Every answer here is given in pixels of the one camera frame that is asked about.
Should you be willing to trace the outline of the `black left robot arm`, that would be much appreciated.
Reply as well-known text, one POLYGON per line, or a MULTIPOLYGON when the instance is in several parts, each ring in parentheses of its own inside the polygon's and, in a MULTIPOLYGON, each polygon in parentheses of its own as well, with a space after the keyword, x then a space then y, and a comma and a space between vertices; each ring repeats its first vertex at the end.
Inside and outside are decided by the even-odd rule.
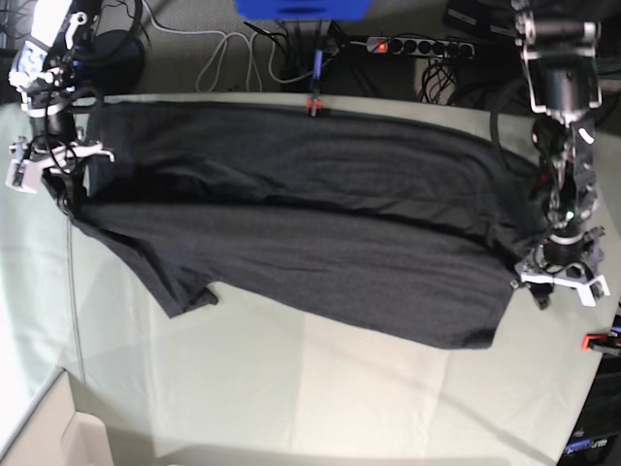
POLYGON ((559 288, 593 307, 609 295, 599 266, 605 229, 590 223, 599 207, 593 111, 603 103, 595 15, 568 12, 558 1, 500 1, 513 22, 539 154, 545 227, 515 266, 518 286, 544 310, 559 288))

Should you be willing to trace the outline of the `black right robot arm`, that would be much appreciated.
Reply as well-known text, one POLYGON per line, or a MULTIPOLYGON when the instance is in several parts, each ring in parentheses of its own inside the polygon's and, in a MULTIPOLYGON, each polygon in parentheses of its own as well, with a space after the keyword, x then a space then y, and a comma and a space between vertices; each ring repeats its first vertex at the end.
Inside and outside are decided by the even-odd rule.
POLYGON ((83 199, 85 164, 114 159, 105 145, 86 138, 79 115, 101 109, 108 95, 127 94, 144 70, 140 38, 144 3, 136 1, 128 29, 97 33, 102 1, 39 1, 32 28, 16 53, 9 84, 21 97, 30 137, 10 145, 7 187, 34 194, 41 186, 64 214, 83 199))

